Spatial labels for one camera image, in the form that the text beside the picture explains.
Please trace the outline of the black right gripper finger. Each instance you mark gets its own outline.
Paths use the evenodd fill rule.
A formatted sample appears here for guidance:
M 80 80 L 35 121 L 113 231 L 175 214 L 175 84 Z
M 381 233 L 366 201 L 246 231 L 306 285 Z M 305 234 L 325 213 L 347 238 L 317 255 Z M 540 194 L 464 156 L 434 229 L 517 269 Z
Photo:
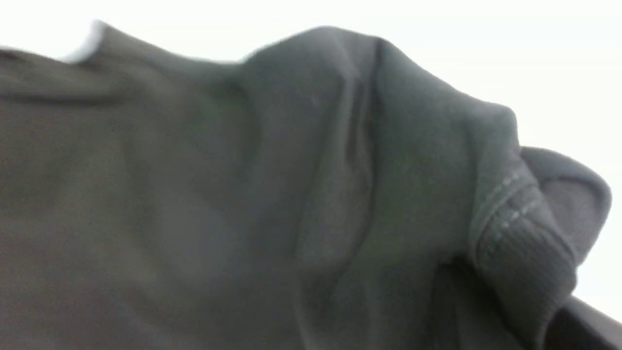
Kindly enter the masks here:
M 620 350 L 622 324 L 571 297 L 547 328 L 545 350 Z

